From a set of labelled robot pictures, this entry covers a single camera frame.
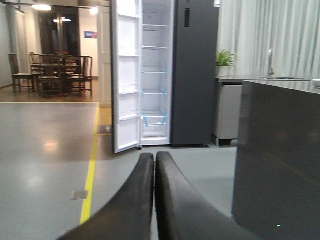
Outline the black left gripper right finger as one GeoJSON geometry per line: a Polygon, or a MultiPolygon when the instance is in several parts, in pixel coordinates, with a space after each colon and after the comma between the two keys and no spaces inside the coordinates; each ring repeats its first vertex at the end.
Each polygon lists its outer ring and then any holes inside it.
{"type": "Polygon", "coordinates": [[[171,154],[155,162],[155,208],[161,240],[251,240],[240,227],[210,205],[190,184],[171,154]]]}

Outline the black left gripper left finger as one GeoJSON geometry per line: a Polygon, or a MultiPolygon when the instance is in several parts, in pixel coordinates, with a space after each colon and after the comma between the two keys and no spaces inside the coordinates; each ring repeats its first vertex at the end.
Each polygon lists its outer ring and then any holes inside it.
{"type": "Polygon", "coordinates": [[[154,156],[142,153],[119,191],[95,215],[61,240],[150,240],[154,156]]]}

